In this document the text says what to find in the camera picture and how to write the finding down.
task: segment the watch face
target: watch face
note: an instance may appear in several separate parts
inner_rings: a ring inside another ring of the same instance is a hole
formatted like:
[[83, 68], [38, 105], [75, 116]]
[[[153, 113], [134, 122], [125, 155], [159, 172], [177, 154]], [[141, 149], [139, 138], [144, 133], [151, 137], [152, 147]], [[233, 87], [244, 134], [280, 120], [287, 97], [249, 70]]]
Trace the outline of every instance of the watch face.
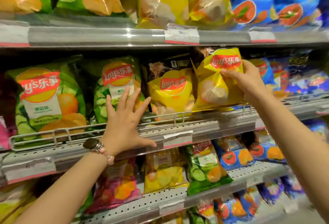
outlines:
[[95, 138], [88, 138], [87, 140], [84, 141], [83, 143], [83, 147], [85, 149], [90, 149], [92, 150], [93, 148], [96, 147], [97, 143], [99, 142], [99, 140], [95, 139]]

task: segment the left hand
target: left hand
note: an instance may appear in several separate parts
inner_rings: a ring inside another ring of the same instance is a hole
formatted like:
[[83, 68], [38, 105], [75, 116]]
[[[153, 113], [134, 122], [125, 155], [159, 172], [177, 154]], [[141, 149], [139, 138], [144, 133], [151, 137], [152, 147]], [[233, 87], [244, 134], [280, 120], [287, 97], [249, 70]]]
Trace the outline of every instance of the left hand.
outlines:
[[106, 151], [112, 156], [116, 156], [125, 150], [130, 150], [135, 147], [157, 146], [154, 141], [140, 137], [136, 129], [151, 98], [146, 98], [134, 112], [134, 105], [141, 89], [136, 89], [127, 100], [129, 91], [130, 87], [127, 87], [122, 97], [119, 99], [117, 111], [113, 109], [110, 95], [106, 97], [108, 118], [101, 141], [104, 143]]

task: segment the pink bead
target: pink bead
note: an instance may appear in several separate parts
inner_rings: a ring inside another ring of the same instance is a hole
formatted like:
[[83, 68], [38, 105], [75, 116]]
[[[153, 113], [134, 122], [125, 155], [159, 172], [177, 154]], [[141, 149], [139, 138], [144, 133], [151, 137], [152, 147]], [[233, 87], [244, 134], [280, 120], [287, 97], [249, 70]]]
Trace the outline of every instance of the pink bead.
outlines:
[[114, 163], [114, 157], [111, 156], [111, 157], [107, 160], [107, 165], [111, 166], [111, 165], [113, 165], [113, 163]]

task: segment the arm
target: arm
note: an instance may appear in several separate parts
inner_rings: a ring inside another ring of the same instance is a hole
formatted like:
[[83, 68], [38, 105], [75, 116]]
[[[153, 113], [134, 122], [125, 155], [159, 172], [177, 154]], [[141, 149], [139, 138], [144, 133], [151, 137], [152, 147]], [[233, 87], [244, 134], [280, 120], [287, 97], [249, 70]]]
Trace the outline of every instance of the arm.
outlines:
[[[112, 156], [136, 146], [156, 147], [156, 143], [141, 138], [136, 130], [151, 100], [147, 98], [134, 113], [134, 103], [140, 91], [135, 90], [127, 100], [128, 87], [119, 101], [117, 111], [112, 107], [110, 96], [106, 98], [108, 122], [101, 141]], [[40, 196], [15, 224], [70, 224], [106, 166], [105, 156], [89, 152]]]
[[245, 73], [225, 70], [237, 81], [245, 99], [255, 107], [310, 201], [329, 223], [329, 146], [310, 131], [265, 87], [258, 69], [243, 60]]

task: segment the hand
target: hand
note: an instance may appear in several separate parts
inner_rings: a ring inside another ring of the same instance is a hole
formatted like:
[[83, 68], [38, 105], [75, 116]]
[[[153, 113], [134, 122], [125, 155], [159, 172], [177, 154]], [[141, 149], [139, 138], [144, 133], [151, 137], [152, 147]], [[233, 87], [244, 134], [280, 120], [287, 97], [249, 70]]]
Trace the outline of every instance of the hand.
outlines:
[[140, 137], [136, 129], [151, 98], [146, 98], [138, 109], [133, 112], [135, 101], [141, 89], [136, 89], [127, 100], [129, 91], [130, 87], [127, 87], [119, 100], [117, 111], [113, 109], [111, 97], [109, 95], [106, 97], [107, 124], [101, 141], [112, 156], [137, 146], [157, 146], [152, 140]]
[[237, 81], [238, 87], [245, 94], [245, 101], [256, 106], [260, 98], [273, 97], [261, 79], [259, 70], [248, 60], [242, 60], [244, 74], [233, 70], [222, 69], [221, 74]]

